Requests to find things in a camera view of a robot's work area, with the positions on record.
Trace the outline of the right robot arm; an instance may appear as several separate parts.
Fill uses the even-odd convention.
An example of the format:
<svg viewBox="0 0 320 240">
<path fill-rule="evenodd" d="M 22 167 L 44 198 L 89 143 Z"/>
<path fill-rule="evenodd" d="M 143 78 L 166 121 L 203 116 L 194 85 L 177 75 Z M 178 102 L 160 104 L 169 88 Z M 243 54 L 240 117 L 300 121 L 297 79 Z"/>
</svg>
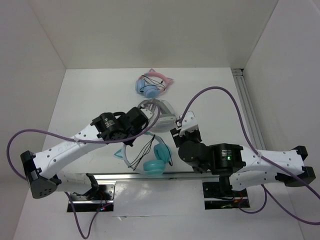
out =
<svg viewBox="0 0 320 240">
<path fill-rule="evenodd" d="M 252 149 L 229 143 L 205 145 L 199 130 L 181 133 L 170 130 L 179 158 L 198 174 L 211 173 L 219 178 L 218 190 L 230 196 L 248 187 L 283 183 L 287 187 L 303 187 L 316 179 L 311 166 L 304 160 L 308 156 L 304 146 L 290 151 Z"/>
</svg>

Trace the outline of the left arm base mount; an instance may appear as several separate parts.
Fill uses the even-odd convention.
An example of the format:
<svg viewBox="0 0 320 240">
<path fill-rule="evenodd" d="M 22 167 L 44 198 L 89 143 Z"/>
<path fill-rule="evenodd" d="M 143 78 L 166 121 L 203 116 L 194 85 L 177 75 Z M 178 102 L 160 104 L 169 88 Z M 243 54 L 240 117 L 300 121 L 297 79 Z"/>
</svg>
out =
<svg viewBox="0 0 320 240">
<path fill-rule="evenodd" d="M 115 182 L 107 182 L 99 187 L 99 192 L 92 199 L 86 199 L 76 193 L 69 194 L 77 213 L 93 213 L 97 210 L 100 212 L 114 211 Z"/>
</svg>

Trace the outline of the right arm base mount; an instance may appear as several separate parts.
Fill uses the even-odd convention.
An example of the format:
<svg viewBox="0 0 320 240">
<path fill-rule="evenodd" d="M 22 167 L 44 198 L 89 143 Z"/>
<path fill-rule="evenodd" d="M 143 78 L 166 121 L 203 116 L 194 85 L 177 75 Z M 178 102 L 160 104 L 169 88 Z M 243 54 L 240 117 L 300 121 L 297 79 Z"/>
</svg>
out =
<svg viewBox="0 0 320 240">
<path fill-rule="evenodd" d="M 242 208 L 250 208 L 246 189 L 222 193 L 218 182 L 203 182 L 202 187 L 205 210 L 237 209 L 239 203 L 241 203 Z"/>
</svg>

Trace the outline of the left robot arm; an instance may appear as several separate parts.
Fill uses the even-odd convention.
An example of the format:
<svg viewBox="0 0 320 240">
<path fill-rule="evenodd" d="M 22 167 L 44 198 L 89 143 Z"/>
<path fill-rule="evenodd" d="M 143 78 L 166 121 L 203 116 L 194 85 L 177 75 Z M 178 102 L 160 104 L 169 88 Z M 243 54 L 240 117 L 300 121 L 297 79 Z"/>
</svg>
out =
<svg viewBox="0 0 320 240">
<path fill-rule="evenodd" d="M 32 197 L 42 199 L 54 192 L 70 192 L 94 199 L 101 190 L 94 175 L 68 173 L 63 168 L 109 142 L 131 146 L 152 117 L 150 110 L 138 107 L 127 113 L 104 112 L 70 140 L 42 152 L 23 152 L 20 158 Z"/>
</svg>

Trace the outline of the teal cat-ear headphones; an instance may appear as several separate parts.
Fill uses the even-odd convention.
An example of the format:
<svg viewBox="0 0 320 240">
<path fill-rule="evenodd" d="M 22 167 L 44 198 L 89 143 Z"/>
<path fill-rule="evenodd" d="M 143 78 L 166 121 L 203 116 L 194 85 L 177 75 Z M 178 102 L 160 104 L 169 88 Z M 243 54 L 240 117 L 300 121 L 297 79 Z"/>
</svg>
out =
<svg viewBox="0 0 320 240">
<path fill-rule="evenodd" d="M 114 153 L 113 156 L 123 160 L 125 165 L 137 174 L 147 176 L 162 175 L 165 172 L 166 165 L 173 166 L 172 151 L 159 135 L 150 132 L 146 132 L 145 135 L 150 136 L 150 140 L 142 147 L 134 160 L 128 160 L 127 145 L 125 144 L 123 144 L 121 149 Z M 151 150 L 153 150 L 154 158 L 145 161 L 142 164 L 143 169 L 139 169 L 138 167 L 142 159 L 148 155 Z"/>
</svg>

